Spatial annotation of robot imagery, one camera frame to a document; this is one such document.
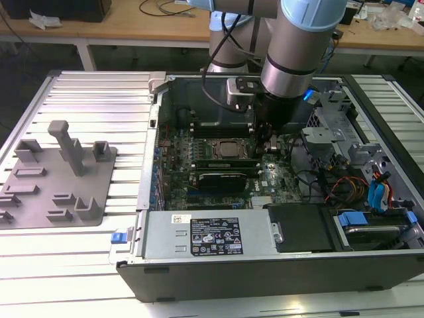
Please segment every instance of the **wooden table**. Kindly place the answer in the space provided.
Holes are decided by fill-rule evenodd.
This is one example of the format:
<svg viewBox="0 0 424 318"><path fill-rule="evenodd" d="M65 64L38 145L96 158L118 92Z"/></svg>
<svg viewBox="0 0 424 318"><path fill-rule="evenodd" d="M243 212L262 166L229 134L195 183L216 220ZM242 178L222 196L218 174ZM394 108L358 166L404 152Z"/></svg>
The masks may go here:
<svg viewBox="0 0 424 318"><path fill-rule="evenodd" d="M196 17L151 17L138 10L140 0L113 0L102 23L62 21L61 28L40 30L27 20L7 19L24 41L74 44L86 71L95 70L90 45L163 46L181 48L209 47L209 12L194 9ZM187 9L168 5L169 11ZM161 14L153 1L143 6L147 12ZM0 42L19 42L0 18Z"/></svg>
<svg viewBox="0 0 424 318"><path fill-rule="evenodd" d="M193 10L195 18L151 17L141 13L141 0L113 0L111 10L102 23L62 21L62 28L37 29L27 20L8 20L12 28L27 42L74 44L85 70L95 70L90 45L164 46L181 48L209 47L209 12ZM169 5L180 11L183 5ZM158 13L153 1L143 9ZM367 21L354 19L350 26L339 25L344 34L337 53L424 56L424 36L408 28L374 31ZM0 41L18 42L3 21Z"/></svg>

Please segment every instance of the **blue latch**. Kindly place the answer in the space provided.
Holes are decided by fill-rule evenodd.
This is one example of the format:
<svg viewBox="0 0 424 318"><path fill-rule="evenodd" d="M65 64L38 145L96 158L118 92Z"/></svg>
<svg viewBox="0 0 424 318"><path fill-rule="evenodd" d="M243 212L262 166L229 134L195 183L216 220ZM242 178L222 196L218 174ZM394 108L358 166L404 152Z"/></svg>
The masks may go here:
<svg viewBox="0 0 424 318"><path fill-rule="evenodd" d="M386 193L384 184L379 184L375 180L372 180L370 187L368 188L368 204L377 210L380 214L384 213L382 209L382 200Z"/></svg>
<svg viewBox="0 0 424 318"><path fill-rule="evenodd" d="M126 244L127 243L127 233L112 233L112 244Z"/></svg>
<svg viewBox="0 0 424 318"><path fill-rule="evenodd" d="M414 212L408 211L406 213L406 216L408 217L409 222L411 222L412 225L416 224L418 222L417 217L415 216Z"/></svg>
<svg viewBox="0 0 424 318"><path fill-rule="evenodd" d="M339 215L339 221L342 227L368 224L364 212L359 211L343 212Z"/></svg>

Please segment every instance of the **power supply label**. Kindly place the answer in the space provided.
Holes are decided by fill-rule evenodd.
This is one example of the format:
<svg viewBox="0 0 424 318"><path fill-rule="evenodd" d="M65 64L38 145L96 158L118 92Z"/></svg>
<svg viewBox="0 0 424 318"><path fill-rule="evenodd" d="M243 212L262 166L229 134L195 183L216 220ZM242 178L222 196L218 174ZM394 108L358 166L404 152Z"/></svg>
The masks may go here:
<svg viewBox="0 0 424 318"><path fill-rule="evenodd" d="M191 219L190 234L193 256L243 254L238 217Z"/></svg>

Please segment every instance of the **screw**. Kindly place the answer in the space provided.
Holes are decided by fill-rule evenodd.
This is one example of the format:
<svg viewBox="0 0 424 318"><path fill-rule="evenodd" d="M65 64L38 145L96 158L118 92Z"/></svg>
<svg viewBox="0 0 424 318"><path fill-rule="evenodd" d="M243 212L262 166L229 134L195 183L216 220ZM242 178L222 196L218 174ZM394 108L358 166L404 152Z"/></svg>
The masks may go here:
<svg viewBox="0 0 424 318"><path fill-rule="evenodd" d="M283 237L280 233L274 233L274 241L278 244L283 243Z"/></svg>

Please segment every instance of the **gray 3d printed holder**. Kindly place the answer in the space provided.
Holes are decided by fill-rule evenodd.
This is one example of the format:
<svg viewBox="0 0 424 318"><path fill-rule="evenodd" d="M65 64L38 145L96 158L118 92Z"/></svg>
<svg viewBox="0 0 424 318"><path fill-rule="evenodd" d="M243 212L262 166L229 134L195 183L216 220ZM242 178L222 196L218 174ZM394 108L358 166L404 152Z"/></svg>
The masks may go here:
<svg viewBox="0 0 424 318"><path fill-rule="evenodd" d="M48 133L60 149L21 140L19 160L0 192L0 230L97 226L103 219L117 149L106 141L82 148L66 121Z"/></svg>

